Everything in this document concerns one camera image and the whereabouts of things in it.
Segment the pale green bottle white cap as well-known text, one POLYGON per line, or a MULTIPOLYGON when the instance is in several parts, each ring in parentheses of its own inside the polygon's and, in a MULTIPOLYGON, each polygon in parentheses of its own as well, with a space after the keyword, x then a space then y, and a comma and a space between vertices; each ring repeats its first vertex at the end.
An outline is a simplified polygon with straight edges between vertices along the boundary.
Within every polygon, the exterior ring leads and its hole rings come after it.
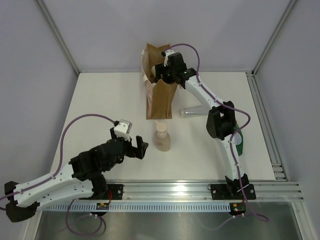
POLYGON ((153 75, 153 77, 154 77, 155 79, 158 78, 158 77, 157 77, 157 67, 156 67, 155 65, 151 68, 151 73, 152 73, 152 75, 153 75))

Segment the beige pump dispenser bottle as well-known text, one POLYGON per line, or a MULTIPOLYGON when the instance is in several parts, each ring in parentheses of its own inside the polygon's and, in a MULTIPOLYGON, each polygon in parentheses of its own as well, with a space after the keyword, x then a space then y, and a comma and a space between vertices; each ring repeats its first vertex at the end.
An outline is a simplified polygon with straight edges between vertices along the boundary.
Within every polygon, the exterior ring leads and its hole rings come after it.
POLYGON ((155 120, 153 143, 159 151, 168 152, 171 149, 171 136, 166 123, 155 120))

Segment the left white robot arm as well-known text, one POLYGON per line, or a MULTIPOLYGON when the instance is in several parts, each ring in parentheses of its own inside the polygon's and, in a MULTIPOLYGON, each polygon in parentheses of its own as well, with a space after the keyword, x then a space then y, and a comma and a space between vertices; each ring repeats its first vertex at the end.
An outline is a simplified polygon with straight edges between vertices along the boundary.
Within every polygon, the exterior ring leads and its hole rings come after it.
POLYGON ((103 173, 121 164, 125 157, 144 158, 149 144, 140 136, 136 143, 133 146, 131 141, 116 137, 73 157, 57 174, 49 173, 26 183, 7 182, 6 216, 18 223, 59 202, 103 199, 109 191, 103 173))

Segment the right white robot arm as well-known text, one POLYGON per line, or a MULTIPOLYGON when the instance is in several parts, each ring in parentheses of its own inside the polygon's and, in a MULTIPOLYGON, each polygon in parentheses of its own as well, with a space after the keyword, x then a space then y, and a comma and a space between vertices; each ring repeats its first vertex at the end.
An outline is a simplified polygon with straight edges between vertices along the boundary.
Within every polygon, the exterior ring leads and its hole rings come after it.
POLYGON ((226 168, 221 196, 246 200, 245 190, 250 186, 248 175, 242 169, 233 140, 236 131, 235 107, 232 101, 223 101, 201 80, 194 68, 187 68, 179 52, 167 49, 161 53, 164 63, 156 64, 152 74, 156 80, 177 83, 191 93, 208 111, 206 130, 217 141, 226 168))

